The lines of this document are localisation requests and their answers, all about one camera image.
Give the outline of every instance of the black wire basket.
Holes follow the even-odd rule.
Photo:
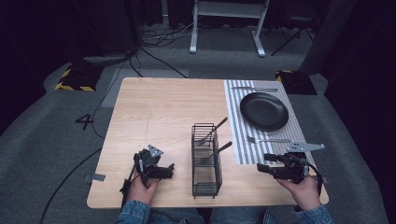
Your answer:
[[[219,153],[208,158],[219,148],[217,132],[213,123],[196,123],[191,130],[192,156],[192,195],[211,196],[215,198],[221,187],[221,165]],[[197,144],[206,138],[203,144]]]

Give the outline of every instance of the white stand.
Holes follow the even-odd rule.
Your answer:
[[[267,13],[269,1],[270,0],[265,0],[264,4],[240,4],[195,0],[190,53],[196,53],[197,51],[198,15],[221,16],[259,19],[256,31],[252,31],[251,33],[253,35],[257,51],[259,52],[259,56],[264,57],[265,51],[262,47],[262,42],[260,41],[260,32],[262,30],[262,23],[264,22],[265,14]]]

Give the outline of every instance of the black plate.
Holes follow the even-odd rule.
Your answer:
[[[288,123],[289,111],[275,96],[264,92],[246,95],[239,105],[242,116],[263,131],[275,131]]]

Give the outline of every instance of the denim sleeve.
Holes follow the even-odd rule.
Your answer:
[[[334,223],[334,221],[332,221],[332,217],[324,205],[307,211],[294,212],[294,217],[297,219],[297,223],[301,224]]]
[[[117,224],[146,223],[149,219],[149,206],[139,201],[129,201],[122,207]]]

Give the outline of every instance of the gray striped cloth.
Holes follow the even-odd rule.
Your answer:
[[[283,128],[273,132],[261,131],[247,123],[239,110],[239,103],[244,96],[253,91],[231,89],[231,87],[242,86],[278,89],[278,91],[266,91],[265,93],[275,96],[286,106],[289,110],[288,123]],[[260,142],[258,144],[251,144],[247,140],[247,135],[260,139],[284,138],[293,142],[305,143],[303,132],[294,115],[293,108],[290,105],[288,95],[282,83],[278,81],[224,80],[224,90],[233,132],[233,147],[238,164],[274,164],[274,162],[265,161],[263,154],[284,154],[287,152],[287,147],[289,146],[289,143]],[[305,155],[308,161],[314,164],[311,153],[305,152]]]

